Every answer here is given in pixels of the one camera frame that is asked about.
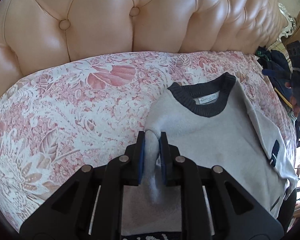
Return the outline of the person right hand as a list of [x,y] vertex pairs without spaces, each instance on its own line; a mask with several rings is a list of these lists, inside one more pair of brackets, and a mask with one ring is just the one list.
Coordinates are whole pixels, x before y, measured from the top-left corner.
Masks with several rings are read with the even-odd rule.
[[[285,86],[288,88],[288,89],[291,89],[291,84],[289,82],[286,82],[285,83]],[[299,116],[299,113],[300,113],[300,107],[298,106],[298,103],[297,103],[297,100],[296,98],[294,98],[294,96],[291,96],[290,97],[290,103],[292,105],[292,109],[293,109],[293,113],[294,113],[294,116],[295,117],[298,117]]]

